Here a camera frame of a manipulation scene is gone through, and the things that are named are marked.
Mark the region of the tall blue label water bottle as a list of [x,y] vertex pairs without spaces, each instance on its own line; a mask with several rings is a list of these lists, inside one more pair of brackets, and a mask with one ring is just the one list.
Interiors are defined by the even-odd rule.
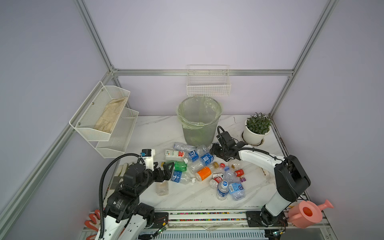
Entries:
[[195,162],[190,163],[188,165],[188,170],[191,173],[197,173],[199,170],[211,164],[213,161],[214,161],[214,156],[211,155],[210,153],[206,153]]

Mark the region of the short bottle blue white cap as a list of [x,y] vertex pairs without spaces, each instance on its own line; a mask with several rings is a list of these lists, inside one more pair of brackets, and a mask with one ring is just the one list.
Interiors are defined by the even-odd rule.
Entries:
[[227,181],[221,181],[217,187],[217,198],[221,201],[225,200],[229,193],[229,184]]

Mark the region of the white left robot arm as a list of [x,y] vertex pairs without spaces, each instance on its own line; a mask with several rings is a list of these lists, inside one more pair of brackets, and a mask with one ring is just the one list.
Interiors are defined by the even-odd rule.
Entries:
[[152,240],[165,231],[167,221],[152,234],[142,234],[155,223],[155,208],[140,202],[140,195],[154,182],[162,183],[172,178],[174,163],[164,164],[164,169],[147,169],[135,163],[127,168],[123,182],[112,195],[101,200],[100,228],[97,240]]

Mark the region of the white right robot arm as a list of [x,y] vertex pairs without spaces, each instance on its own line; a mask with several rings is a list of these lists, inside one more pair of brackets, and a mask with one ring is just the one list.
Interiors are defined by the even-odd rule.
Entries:
[[211,148],[213,155],[226,162],[239,160],[254,164],[274,176],[277,191],[261,210],[261,218],[266,225],[271,225],[311,185],[306,171],[293,155],[275,156],[245,142],[237,142],[222,127],[218,127],[217,139],[219,142]]

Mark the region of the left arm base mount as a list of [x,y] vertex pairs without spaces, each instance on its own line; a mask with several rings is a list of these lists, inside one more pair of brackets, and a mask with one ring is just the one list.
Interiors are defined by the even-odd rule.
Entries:
[[144,217],[139,214],[135,214],[130,218],[127,226],[133,228],[140,223],[145,223],[145,229],[160,229],[168,221],[168,212],[155,212],[153,217]]

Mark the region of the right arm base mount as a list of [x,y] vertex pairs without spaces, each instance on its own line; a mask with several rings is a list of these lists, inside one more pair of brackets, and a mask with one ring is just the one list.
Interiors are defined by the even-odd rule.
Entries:
[[267,211],[247,211],[246,220],[249,227],[283,227],[288,225],[284,212],[277,217],[272,216]]

